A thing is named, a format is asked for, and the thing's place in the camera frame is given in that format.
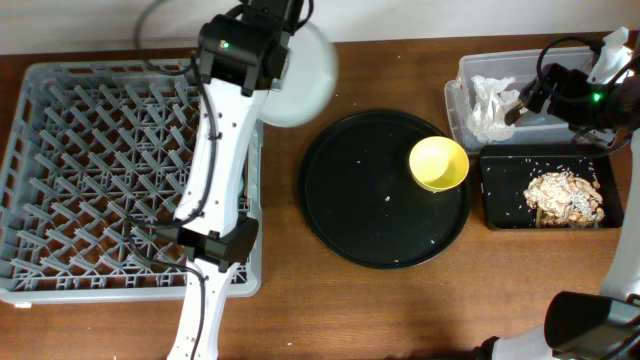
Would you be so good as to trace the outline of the gold snack wrapper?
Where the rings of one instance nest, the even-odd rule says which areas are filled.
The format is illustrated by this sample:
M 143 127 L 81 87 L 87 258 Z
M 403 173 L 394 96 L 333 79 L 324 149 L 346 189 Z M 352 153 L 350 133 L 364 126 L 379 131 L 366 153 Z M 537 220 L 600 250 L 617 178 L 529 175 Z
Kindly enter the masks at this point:
M 507 126 L 514 125 L 528 111 L 527 103 L 519 100 L 516 105 L 505 114 L 505 124 Z

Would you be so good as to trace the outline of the white napkin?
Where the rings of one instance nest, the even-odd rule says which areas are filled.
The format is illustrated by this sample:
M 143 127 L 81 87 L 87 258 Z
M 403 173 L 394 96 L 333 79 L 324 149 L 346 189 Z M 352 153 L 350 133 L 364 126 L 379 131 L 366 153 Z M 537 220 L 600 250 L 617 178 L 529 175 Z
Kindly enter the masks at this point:
M 482 144 L 504 141 L 515 133 L 514 125 L 506 124 L 506 114 L 519 101 L 518 90 L 508 90 L 515 77 L 502 79 L 473 76 L 475 104 L 467 117 L 467 128 Z

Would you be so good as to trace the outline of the food scraps pile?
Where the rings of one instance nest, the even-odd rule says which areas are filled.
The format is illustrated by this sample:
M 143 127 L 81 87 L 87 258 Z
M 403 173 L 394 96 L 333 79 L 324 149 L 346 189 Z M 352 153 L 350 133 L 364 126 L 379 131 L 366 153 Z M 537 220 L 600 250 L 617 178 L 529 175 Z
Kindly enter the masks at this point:
M 571 171 L 547 172 L 532 179 L 523 196 L 536 228 L 598 228 L 606 217 L 599 189 L 598 181 Z

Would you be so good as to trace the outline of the yellow bowl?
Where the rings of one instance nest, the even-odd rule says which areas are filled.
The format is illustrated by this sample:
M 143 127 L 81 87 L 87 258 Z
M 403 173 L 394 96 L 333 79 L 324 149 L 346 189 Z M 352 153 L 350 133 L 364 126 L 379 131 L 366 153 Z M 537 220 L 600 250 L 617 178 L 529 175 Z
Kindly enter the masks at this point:
M 414 181 L 434 193 L 457 187 L 470 169 L 464 148 L 443 136 L 430 136 L 417 142 L 409 153 L 408 163 Z

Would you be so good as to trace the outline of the grey plate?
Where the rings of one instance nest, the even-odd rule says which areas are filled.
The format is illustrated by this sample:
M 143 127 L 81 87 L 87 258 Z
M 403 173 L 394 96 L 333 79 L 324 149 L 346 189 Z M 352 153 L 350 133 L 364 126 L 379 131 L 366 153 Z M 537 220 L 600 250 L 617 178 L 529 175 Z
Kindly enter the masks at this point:
M 292 128 L 309 123 L 328 105 L 338 80 L 338 57 L 333 43 L 313 23 L 289 41 L 282 77 L 273 83 L 259 119 Z

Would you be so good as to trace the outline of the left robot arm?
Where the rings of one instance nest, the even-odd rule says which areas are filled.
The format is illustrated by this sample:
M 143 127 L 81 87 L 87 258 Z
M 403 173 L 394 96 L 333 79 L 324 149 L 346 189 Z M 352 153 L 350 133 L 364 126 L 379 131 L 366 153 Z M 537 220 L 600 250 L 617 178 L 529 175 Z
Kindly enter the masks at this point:
M 185 296 L 172 359 L 215 359 L 228 287 L 259 222 L 238 210 L 239 185 L 260 110 L 284 72 L 289 40 L 308 21 L 301 1 L 243 1 L 205 23 L 190 68 L 200 93 L 196 147 L 171 222 L 185 248 Z

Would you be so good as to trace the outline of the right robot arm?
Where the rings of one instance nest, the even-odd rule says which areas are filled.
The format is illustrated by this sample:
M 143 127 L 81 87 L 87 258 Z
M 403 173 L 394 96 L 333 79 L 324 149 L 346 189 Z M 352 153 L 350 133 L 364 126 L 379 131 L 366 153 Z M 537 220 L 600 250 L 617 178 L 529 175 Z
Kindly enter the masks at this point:
M 527 111 L 568 123 L 579 137 L 623 129 L 632 152 L 626 215 L 611 267 L 597 295 L 563 291 L 551 301 L 543 326 L 511 338 L 492 337 L 476 359 L 636 359 L 639 356 L 639 51 L 626 47 L 622 27 L 590 41 L 590 74 L 572 75 L 555 63 L 536 63 L 536 76 L 505 115 L 515 123 Z

